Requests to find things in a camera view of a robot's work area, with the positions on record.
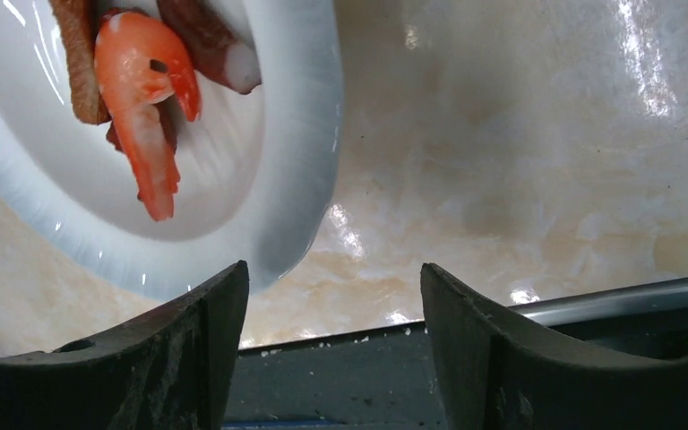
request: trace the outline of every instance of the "toy shrimp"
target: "toy shrimp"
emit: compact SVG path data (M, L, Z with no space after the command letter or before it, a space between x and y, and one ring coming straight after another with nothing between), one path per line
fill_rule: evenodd
M185 119L198 119L202 99L193 68L181 39L161 21L116 8L102 17L94 60L99 90L133 169L139 200L155 221L173 217L180 182L175 148L155 105L175 95Z

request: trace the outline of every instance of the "seafood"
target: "seafood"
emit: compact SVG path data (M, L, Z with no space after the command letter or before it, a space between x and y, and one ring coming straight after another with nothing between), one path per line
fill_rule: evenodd
M83 123L99 125L109 113L93 71L96 38L96 0L49 0L59 25L70 75L73 113Z
M239 94L262 81L255 52L237 39L205 0L157 0L159 14L184 41L196 70Z
M95 70L112 116L109 137L116 136L130 161L139 198L155 221L173 217L180 182L175 145L168 144L156 105L175 95L185 119L195 121L202 99L193 68L183 41L163 22L120 9L103 16Z

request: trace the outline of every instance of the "marble countertop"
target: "marble countertop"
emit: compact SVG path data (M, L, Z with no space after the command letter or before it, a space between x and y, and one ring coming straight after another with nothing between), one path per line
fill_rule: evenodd
M338 0L340 177L243 347L421 318L437 262L504 304L688 276L688 3ZM0 356L156 303L0 200Z

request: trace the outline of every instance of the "plate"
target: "plate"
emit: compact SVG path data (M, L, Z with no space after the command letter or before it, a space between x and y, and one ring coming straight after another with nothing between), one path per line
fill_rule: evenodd
M156 11L153 0L116 4ZM176 216L155 223L107 128L73 116L47 0L0 2L0 195L79 264L158 300L239 259L252 292L269 287L304 257L335 182L343 78L331 1L217 6L255 46L263 84L239 96L200 76L202 118L179 124Z

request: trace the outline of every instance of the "brown food piece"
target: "brown food piece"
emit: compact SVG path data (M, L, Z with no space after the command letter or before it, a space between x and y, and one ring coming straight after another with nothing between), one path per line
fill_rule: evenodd
M86 124L103 124L110 116L93 70L96 0L48 0L59 24L67 56L73 112Z
M157 0L157 6L162 21L188 48L193 67L210 81L233 88L224 72L228 47L238 39L218 14L203 0Z
M165 141L168 145L173 147L173 151L177 151L177 132L175 124L173 124L172 118L165 108L165 103L158 103L155 105L159 111L159 123L162 124L162 132L165 134ZM115 122L109 124L109 130L107 131L107 142L115 145L115 149L119 152L123 152L123 147L120 144L120 139L117 137L117 130L115 130ZM138 193L138 200L141 200L141 192Z

